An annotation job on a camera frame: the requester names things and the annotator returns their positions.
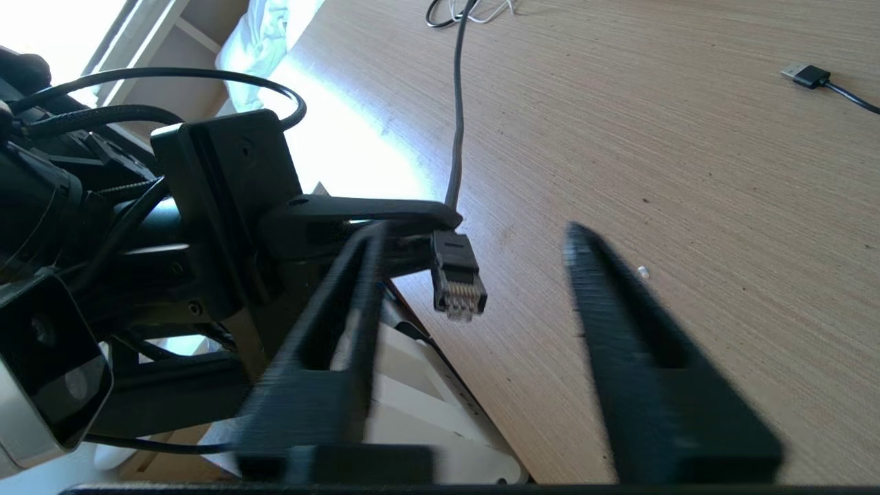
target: usb cable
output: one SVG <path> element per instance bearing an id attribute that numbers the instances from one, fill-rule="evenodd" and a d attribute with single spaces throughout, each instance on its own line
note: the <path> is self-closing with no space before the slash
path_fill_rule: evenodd
<path id="1" fill-rule="evenodd" d="M 871 105 L 865 100 L 862 100 L 858 96 L 850 93 L 849 91 L 843 89 L 842 87 L 831 82 L 831 72 L 819 69 L 815 65 L 806 65 L 803 63 L 792 63 L 788 67 L 782 70 L 782 75 L 786 78 L 790 78 L 792 81 L 795 81 L 796 84 L 801 85 L 805 88 L 816 89 L 818 87 L 824 87 L 836 92 L 837 94 L 843 96 L 847 100 L 852 101 L 859 107 L 868 110 L 869 112 L 873 112 L 875 114 L 880 115 L 880 107 L 875 107 Z"/>

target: wooden desk surface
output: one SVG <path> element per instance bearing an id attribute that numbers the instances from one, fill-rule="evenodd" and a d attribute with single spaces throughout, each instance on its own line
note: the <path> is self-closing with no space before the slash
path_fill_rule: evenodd
<path id="1" fill-rule="evenodd" d="M 444 195 L 455 30 L 428 0 L 327 1 L 276 79 L 308 187 Z M 880 118 L 779 76 L 814 63 L 880 100 L 874 0 L 519 0 L 470 25 L 460 210 L 489 290 L 471 324 L 401 290 L 534 477 L 605 482 L 561 261 L 596 229 L 788 445 L 782 480 L 880 482 Z"/>

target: white cable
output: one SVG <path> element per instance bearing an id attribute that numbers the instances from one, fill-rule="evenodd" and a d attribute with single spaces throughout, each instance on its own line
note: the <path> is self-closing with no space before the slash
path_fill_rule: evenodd
<path id="1" fill-rule="evenodd" d="M 456 13 L 456 12 L 458 11 L 458 6 L 456 5 L 457 2 L 458 2 L 458 0 L 449 0 L 449 2 L 448 2 L 448 4 L 449 4 L 449 15 L 452 17 L 452 19 L 453 19 L 455 22 L 459 22 L 459 21 L 461 20 L 461 16 L 460 16 L 459 14 Z M 473 8 L 471 9 L 471 12 L 473 12 L 474 10 L 476 10 L 476 8 L 477 8 L 478 5 L 480 5 L 480 0 L 477 0 L 477 1 L 473 4 Z M 476 18 L 473 14 L 471 14 L 471 15 L 467 16 L 467 18 L 470 19 L 472 22 L 475 22 L 475 23 L 477 23 L 477 24 L 486 24 L 487 22 L 489 22 L 489 21 L 491 21 L 492 19 L 494 19 L 494 18 L 498 17 L 499 15 L 501 15 L 501 13 L 504 11 L 504 7 L 507 7 L 508 9 L 510 9 L 510 15 L 511 15 L 511 16 L 516 16 L 516 15 L 517 15 L 517 13 L 515 12 L 515 10 L 514 10 L 514 8 L 513 8 L 513 0 L 503 0 L 503 1 L 501 2 L 501 4 L 498 5 L 498 8 L 495 9 L 495 11 L 493 11 L 491 14 L 489 14 L 488 17 L 486 17 L 486 18 Z"/>

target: wooden table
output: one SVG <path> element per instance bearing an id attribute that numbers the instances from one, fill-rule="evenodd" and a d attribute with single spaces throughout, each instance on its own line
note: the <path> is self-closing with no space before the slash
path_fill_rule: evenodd
<path id="1" fill-rule="evenodd" d="M 327 1 L 275 74 L 309 115 L 304 187 L 441 200 L 455 30 L 428 0 Z M 534 477 L 607 482 L 571 309 L 567 222 L 602 233 L 788 445 L 782 480 L 880 482 L 874 0 L 519 0 L 470 25 L 459 209 L 489 291 L 471 324 L 401 290 Z"/>

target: gray cable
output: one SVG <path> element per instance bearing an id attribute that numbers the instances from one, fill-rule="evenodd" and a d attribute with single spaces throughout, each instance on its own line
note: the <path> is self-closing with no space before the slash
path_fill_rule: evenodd
<path id="1" fill-rule="evenodd" d="M 461 21 L 458 23 L 458 38 L 455 41 L 455 60 L 452 67 L 452 85 L 455 91 L 455 137 L 452 139 L 452 169 L 449 172 L 449 186 L 446 188 L 447 206 L 458 207 L 458 192 L 461 190 L 461 145 L 465 140 L 465 104 L 461 99 L 461 46 L 465 41 L 467 16 L 477 0 L 467 0 Z"/>

